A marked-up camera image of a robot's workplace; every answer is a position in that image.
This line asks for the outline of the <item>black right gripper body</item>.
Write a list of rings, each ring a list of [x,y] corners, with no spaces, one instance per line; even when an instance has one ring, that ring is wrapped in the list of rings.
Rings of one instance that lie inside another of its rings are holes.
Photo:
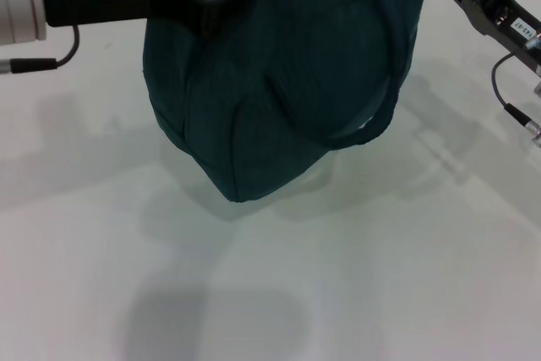
[[[462,0],[462,9],[480,34],[489,36],[540,74],[540,50],[526,43],[540,33],[540,21],[515,0]]]

